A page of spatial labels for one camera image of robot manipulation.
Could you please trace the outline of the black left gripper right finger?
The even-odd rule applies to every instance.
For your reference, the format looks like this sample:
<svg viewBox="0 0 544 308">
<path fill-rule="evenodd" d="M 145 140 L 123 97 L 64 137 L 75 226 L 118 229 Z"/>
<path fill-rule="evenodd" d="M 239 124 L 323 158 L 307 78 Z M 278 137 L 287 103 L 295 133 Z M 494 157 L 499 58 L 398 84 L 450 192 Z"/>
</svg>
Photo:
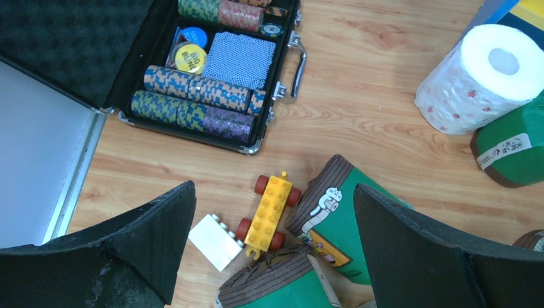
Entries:
<svg viewBox="0 0 544 308">
<path fill-rule="evenodd" d="M 359 184 L 353 207 L 379 307 L 542 307 L 543 254 L 463 232 Z"/>
</svg>

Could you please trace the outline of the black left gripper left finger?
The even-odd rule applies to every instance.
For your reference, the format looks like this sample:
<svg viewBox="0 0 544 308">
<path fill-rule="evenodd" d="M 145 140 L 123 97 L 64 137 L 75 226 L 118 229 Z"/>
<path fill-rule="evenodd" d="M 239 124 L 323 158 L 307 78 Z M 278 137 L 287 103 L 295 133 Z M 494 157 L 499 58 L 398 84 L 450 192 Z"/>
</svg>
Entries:
<svg viewBox="0 0 544 308">
<path fill-rule="evenodd" d="M 46 244 L 1 250 L 2 307 L 171 304 L 196 208 L 192 181 Z"/>
</svg>

